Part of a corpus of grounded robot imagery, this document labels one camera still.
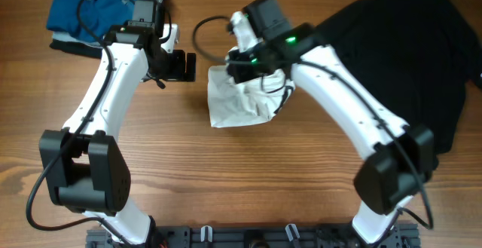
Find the white t-shirt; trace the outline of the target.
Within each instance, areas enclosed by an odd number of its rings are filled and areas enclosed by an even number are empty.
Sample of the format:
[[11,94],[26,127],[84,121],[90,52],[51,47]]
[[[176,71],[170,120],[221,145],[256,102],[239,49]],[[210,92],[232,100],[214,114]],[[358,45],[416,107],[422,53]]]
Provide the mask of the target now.
[[208,70],[207,103],[214,128],[267,123],[277,116],[296,89],[281,70],[240,84],[227,71],[226,65]]

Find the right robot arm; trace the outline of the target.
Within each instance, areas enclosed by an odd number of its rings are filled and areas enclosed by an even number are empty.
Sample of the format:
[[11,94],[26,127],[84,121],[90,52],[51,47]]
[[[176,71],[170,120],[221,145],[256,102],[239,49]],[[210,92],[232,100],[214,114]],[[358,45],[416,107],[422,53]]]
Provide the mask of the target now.
[[308,23],[265,33],[231,22],[227,30],[236,37],[237,47],[227,55],[236,81],[282,71],[346,133],[363,160],[354,178],[361,205],[351,229],[360,242],[380,244],[416,194],[428,199],[432,132],[411,127],[377,101]]

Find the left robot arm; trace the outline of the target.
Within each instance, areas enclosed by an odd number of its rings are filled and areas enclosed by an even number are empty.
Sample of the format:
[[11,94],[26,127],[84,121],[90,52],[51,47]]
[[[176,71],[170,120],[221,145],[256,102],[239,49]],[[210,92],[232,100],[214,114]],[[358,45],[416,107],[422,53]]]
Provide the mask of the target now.
[[53,204],[98,222],[120,247],[165,247],[156,222],[130,198],[131,175],[117,145],[133,94],[147,79],[193,81],[195,56],[175,50],[178,33],[116,33],[79,107],[60,130],[39,141]]

